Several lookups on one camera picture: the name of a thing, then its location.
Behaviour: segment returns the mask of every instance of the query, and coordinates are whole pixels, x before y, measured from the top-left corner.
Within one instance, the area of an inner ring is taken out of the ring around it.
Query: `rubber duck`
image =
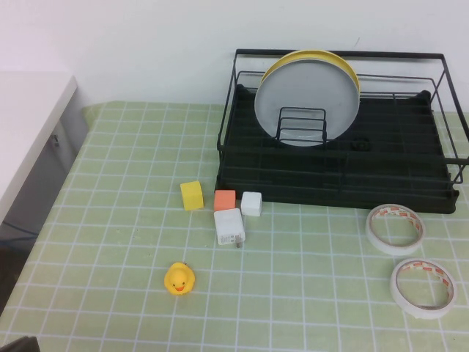
[[[164,276],[164,285],[175,296],[191,292],[195,281],[192,269],[184,263],[174,263]]]

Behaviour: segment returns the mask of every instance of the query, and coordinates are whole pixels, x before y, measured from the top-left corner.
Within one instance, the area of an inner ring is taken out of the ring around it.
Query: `white countertop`
[[[0,71],[0,220],[76,88],[66,72]]]

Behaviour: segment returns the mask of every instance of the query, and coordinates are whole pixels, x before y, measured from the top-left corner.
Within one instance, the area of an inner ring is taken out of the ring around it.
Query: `tape roll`
[[[388,214],[395,214],[406,218],[417,230],[417,238],[415,241],[405,245],[396,245],[384,241],[379,238],[373,228],[373,220],[379,216],[385,216]],[[373,209],[366,218],[366,236],[369,241],[379,249],[381,252],[385,252],[390,255],[405,256],[413,253],[417,250],[424,240],[426,231],[425,224],[414,211],[406,208],[403,205],[398,204],[384,204],[379,205]]]
[[[443,306],[419,306],[411,303],[402,295],[397,277],[401,272],[413,269],[433,273],[446,286],[448,297]],[[428,259],[412,258],[401,261],[393,270],[389,287],[394,301],[404,312],[420,319],[438,319],[443,317],[454,306],[454,302],[457,299],[457,287],[453,277],[443,266]]]

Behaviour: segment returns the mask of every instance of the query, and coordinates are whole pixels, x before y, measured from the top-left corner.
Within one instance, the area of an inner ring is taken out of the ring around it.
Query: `plate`
[[[283,56],[264,73],[261,79],[261,83],[264,81],[265,77],[269,76],[270,73],[272,73],[274,70],[276,70],[280,66],[283,66],[288,62],[302,60],[302,59],[319,59],[319,60],[330,62],[331,64],[334,64],[335,66],[339,66],[342,70],[348,73],[348,75],[355,82],[355,85],[357,86],[358,91],[360,91],[360,81],[358,80],[357,74],[349,65],[349,63],[345,61],[344,59],[342,59],[339,55],[335,55],[331,53],[330,51],[324,51],[324,50],[299,50],[299,51],[293,51],[292,53]]]
[[[360,105],[353,76],[324,59],[297,58],[276,65],[266,72],[256,94],[259,124],[270,136],[300,147],[323,144],[323,131],[327,140],[339,137],[352,125]]]

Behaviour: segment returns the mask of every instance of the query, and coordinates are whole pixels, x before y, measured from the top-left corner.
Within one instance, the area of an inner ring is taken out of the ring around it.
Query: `white charger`
[[[246,239],[239,209],[214,212],[218,244],[241,243]]]

